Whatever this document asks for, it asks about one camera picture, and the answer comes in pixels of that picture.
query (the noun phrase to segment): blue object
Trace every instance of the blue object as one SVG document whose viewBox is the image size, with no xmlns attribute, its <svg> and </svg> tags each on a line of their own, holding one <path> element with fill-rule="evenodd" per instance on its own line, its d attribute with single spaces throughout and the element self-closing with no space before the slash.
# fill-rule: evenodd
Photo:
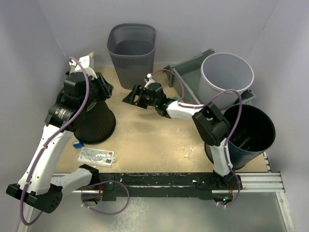
<svg viewBox="0 0 309 232">
<path fill-rule="evenodd" d="M 75 147 L 76 149 L 83 147 L 84 144 L 82 141 L 75 141 L 73 142 L 73 147 Z"/>
</svg>

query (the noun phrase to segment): gray trash bin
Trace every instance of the gray trash bin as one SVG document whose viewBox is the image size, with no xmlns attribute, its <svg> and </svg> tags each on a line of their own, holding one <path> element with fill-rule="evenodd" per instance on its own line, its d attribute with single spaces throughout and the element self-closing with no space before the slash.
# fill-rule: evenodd
<svg viewBox="0 0 309 232">
<path fill-rule="evenodd" d="M 125 23 L 111 30 L 107 49 L 123 88 L 145 85 L 144 77 L 153 72 L 155 29 L 145 24 Z"/>
</svg>

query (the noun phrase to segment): wall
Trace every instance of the wall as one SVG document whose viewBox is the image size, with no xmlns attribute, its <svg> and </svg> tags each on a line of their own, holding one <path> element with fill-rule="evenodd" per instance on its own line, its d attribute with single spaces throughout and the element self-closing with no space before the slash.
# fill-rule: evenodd
<svg viewBox="0 0 309 232">
<path fill-rule="evenodd" d="M 36 0 L 0 1 L 0 54 L 0 225 L 11 232 L 19 201 L 6 187 L 30 163 L 67 65 Z"/>
<path fill-rule="evenodd" d="M 292 215 L 308 231 L 309 2 L 281 0 L 248 61 L 256 79 L 254 102 L 274 121 L 277 138 L 267 152 L 281 171 Z"/>
<path fill-rule="evenodd" d="M 186 60 L 213 48 L 246 58 L 279 0 L 38 0 L 67 57 L 96 52 L 96 65 L 111 64 L 106 49 L 121 23 L 157 30 L 155 63 Z"/>
</svg>

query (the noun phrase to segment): green object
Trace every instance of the green object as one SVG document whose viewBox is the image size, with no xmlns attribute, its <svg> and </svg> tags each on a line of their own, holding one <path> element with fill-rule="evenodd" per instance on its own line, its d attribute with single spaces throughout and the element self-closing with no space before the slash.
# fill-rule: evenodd
<svg viewBox="0 0 309 232">
<path fill-rule="evenodd" d="M 184 99 L 185 103 L 189 104 L 201 104 L 196 98 L 197 88 L 201 77 L 201 65 L 204 59 L 211 54 L 215 53 L 214 50 L 209 49 L 202 54 L 194 56 L 193 58 L 183 61 L 175 65 L 168 65 L 165 69 L 174 71 L 182 81 L 184 85 Z M 182 95 L 182 88 L 177 80 L 171 73 L 166 73 L 169 79 L 169 87 L 174 87 L 178 94 Z"/>
</svg>

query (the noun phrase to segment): tabletop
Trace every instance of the tabletop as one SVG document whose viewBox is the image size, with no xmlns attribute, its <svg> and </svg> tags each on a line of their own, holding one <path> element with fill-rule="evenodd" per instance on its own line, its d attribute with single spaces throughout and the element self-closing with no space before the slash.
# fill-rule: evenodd
<svg viewBox="0 0 309 232">
<path fill-rule="evenodd" d="M 106 100 L 116 117 L 116 128 L 111 137 L 89 148 L 114 151 L 116 162 L 111 167 L 94 166 L 101 173 L 189 173 L 212 172 L 204 142 L 192 121 L 168 119 L 158 115 L 153 107 L 142 109 L 122 102 L 130 90 L 120 86 L 113 66 L 95 68 L 107 82 L 114 86 L 112 97 Z M 157 73 L 165 94 L 179 97 L 174 88 L 168 87 L 166 74 Z M 55 173 L 71 173 L 80 165 L 80 149 L 72 145 L 73 137 L 65 147 Z M 267 172 L 263 155 L 259 155 L 238 172 Z"/>
</svg>

